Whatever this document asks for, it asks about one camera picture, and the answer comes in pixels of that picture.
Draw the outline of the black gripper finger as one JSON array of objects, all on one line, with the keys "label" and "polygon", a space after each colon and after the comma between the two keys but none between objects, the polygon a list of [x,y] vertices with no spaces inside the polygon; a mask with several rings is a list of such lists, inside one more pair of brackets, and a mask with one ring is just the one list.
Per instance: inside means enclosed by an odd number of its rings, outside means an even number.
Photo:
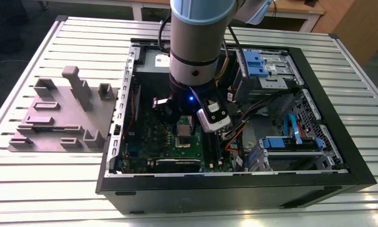
[{"label": "black gripper finger", "polygon": [[165,107],[168,105],[169,98],[153,98],[153,104],[152,104],[152,109],[154,111],[164,111]]}]

